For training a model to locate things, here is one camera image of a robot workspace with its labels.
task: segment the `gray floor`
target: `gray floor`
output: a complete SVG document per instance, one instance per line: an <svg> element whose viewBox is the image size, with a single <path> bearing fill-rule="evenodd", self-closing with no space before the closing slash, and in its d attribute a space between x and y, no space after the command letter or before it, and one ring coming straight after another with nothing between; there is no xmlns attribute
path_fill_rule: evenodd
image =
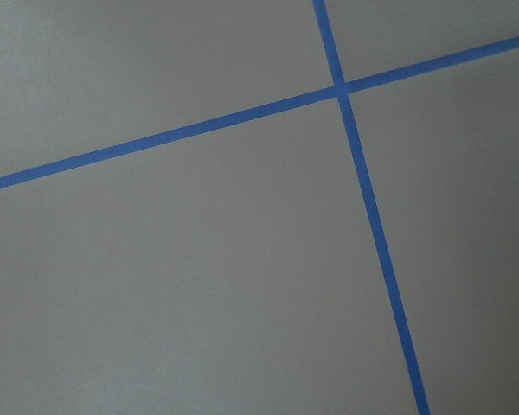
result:
<svg viewBox="0 0 519 415"><path fill-rule="evenodd" d="M327 0L347 79L519 2ZM0 1L0 175L331 85L310 2ZM519 50L352 103L433 414L519 414ZM0 415L416 413L334 99L0 190Z"/></svg>

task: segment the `blue tape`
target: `blue tape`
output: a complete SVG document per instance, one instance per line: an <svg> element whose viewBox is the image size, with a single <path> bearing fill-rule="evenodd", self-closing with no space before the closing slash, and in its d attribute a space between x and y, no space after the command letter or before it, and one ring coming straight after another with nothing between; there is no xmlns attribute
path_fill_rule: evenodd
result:
<svg viewBox="0 0 519 415"><path fill-rule="evenodd" d="M329 62L330 73L332 74L335 84L336 96L338 97L338 104L340 105L340 112L343 116L349 147L352 152L354 165L356 166L360 188L362 189L363 201L365 202L365 208L367 209L371 233L375 240L379 262L381 263L382 275L387 286L388 297L394 314L394 321L396 323L396 328L398 329L402 350L406 358L407 371L409 372L409 378L412 383L417 410L420 415L429 415L430 411L426 400L425 388L423 387L423 380L421 379L415 349L413 348L412 336L407 325L406 312L404 311L404 306L401 301L398 282L396 281L396 276L394 274L390 251L388 250L387 240L382 228L381 216L379 215L379 209L375 199L375 192L373 191L371 179L369 178L367 163L365 161L365 156L363 155L362 143L354 119L347 86L344 82L343 70L338 58L336 43L330 27L329 16L327 15L324 0L313 0L313 7L317 16L321 37L323 38L323 45L325 48L325 54L327 55L327 61Z"/></svg>
<svg viewBox="0 0 519 415"><path fill-rule="evenodd" d="M110 158L124 156L166 143L172 143L187 137L198 136L206 132L229 127L230 125L242 124L253 119L267 117L279 112L299 108L300 106L310 105L319 101L334 98L335 95L335 88L330 86L311 93L304 93L296 97L281 99L280 101L275 101L271 104L256 106L248 110L234 112L201 123L187 125L186 127L176 128L175 130L139 138L122 144L116 144L111 147L91 151L79 156L69 157L57 162L43 164L42 166L0 177L0 188L7 188L8 186L29 182L40 177L51 176L56 173L61 173L62 171L76 169L88 164L102 162Z"/></svg>
<svg viewBox="0 0 519 415"><path fill-rule="evenodd" d="M346 83L346 90L348 93L357 93L364 89L374 88L397 80L404 80L405 78L422 75L423 73L438 71L445 67L453 67L454 65L475 61L477 59L492 56L493 54L501 54L502 52L508 52L517 48L519 48L519 36L505 41L490 43L478 48L464 50L463 52L458 52L456 54L449 54L429 61L400 67L391 71L377 73L365 78L360 78L359 80L352 80Z"/></svg>

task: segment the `horizontal blue line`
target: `horizontal blue line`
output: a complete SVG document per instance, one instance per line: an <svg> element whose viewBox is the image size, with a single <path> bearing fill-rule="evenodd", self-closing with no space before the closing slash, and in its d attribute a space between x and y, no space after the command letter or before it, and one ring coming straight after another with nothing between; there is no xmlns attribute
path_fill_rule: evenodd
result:
<svg viewBox="0 0 519 415"><path fill-rule="evenodd" d="M445 67L453 67L454 65L475 61L477 59L492 56L493 54L501 54L502 52L508 52L517 48L519 48L519 36L505 41L490 43L478 48L464 50L463 52L457 52L456 54L448 54L429 61L415 63L406 67L399 67L398 69L393 69L391 71L366 76L365 78L360 78L358 80L351 80L346 83L346 90L348 93L357 93L364 89L374 88L397 80L404 80L413 76L422 75L423 73L438 71Z"/></svg>
<svg viewBox="0 0 519 415"><path fill-rule="evenodd" d="M79 156L69 157L57 162L43 164L42 166L34 167L32 169L26 169L12 173L10 175L1 176L0 188L7 188L15 184L29 182L41 177L61 173L62 171L76 169L88 164L102 162L110 158L124 156L136 151L146 150L158 145L173 143L174 141L182 140L187 137L198 136L206 132L229 127L231 125L237 125L253 119L267 117L279 112L299 108L300 106L305 106L319 101L324 101L326 99L334 98L335 96L335 88L330 86L324 89L313 91L311 93L304 93L296 97L281 99L280 101L275 101L271 104L256 106L248 110L234 112L232 114L213 118L201 123L187 125L186 127L176 128L175 130L161 132L153 136L139 138L137 140L132 140L122 144L116 144L111 147L91 151Z"/></svg>

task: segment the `gray tile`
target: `gray tile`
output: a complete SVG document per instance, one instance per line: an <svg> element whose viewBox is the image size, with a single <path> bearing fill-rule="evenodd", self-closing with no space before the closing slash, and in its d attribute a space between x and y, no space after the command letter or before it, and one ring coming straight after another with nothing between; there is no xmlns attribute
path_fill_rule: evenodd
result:
<svg viewBox="0 0 519 415"><path fill-rule="evenodd" d="M432 413L519 414L519 51L352 99Z"/></svg>
<svg viewBox="0 0 519 415"><path fill-rule="evenodd" d="M0 0L0 176L329 84L308 2Z"/></svg>
<svg viewBox="0 0 519 415"><path fill-rule="evenodd" d="M336 102L0 190L0 415L415 412Z"/></svg>
<svg viewBox="0 0 519 415"><path fill-rule="evenodd" d="M519 0L327 0L347 80L519 35Z"/></svg>

